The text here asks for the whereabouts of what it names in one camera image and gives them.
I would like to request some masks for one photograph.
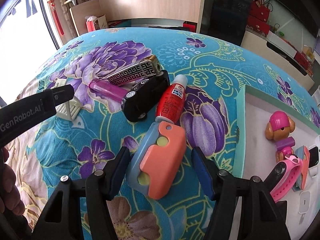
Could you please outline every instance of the red tassel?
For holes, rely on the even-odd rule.
[[[56,23],[57,23],[57,26],[58,26],[58,32],[60,33],[61,36],[63,36],[64,32],[63,32],[63,29],[62,29],[62,26],[60,24],[60,21],[59,21],[59,18],[58,18],[58,15],[57,15],[57,12],[56,12],[55,8],[53,8],[53,17],[56,20]]]

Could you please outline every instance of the gold lighter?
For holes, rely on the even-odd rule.
[[[107,76],[108,81],[116,86],[139,80],[145,77],[158,75],[161,71],[161,65],[156,55],[145,57],[127,66],[118,68]]]

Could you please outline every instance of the curtain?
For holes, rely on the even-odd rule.
[[[61,7],[63,10],[63,15],[64,15],[64,18],[65,18],[67,24],[68,24],[68,28],[69,28],[72,36],[75,38],[75,37],[78,37],[78,34],[76,32],[76,29],[75,29],[75,26],[73,24],[72,17],[70,14],[70,10],[69,10],[70,7],[73,5],[72,5],[72,3],[64,4],[65,1],[67,1],[67,0],[60,0]],[[77,0],[78,4],[86,2],[86,1],[89,1],[89,0]]]

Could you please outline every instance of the pink watch strap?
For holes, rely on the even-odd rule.
[[[286,155],[282,161],[286,164],[287,169],[283,178],[279,181],[278,185],[270,192],[273,200],[277,203],[292,186],[296,183],[301,174],[303,162],[296,155]]]

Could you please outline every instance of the pink helmet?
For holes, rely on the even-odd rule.
[[[275,111],[272,116],[270,116],[269,122],[273,131],[290,126],[287,114],[282,111]]]

